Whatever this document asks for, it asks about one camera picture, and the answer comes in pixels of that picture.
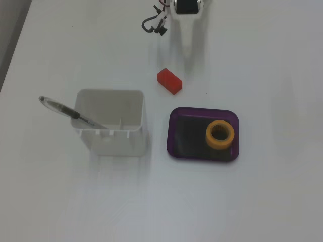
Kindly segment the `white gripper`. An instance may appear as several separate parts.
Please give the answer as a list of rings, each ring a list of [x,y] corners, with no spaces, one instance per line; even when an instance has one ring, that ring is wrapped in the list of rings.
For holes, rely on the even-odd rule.
[[[203,13],[202,0],[174,0],[171,1],[171,17],[178,20],[182,54],[186,62],[193,62],[193,33],[196,19]]]

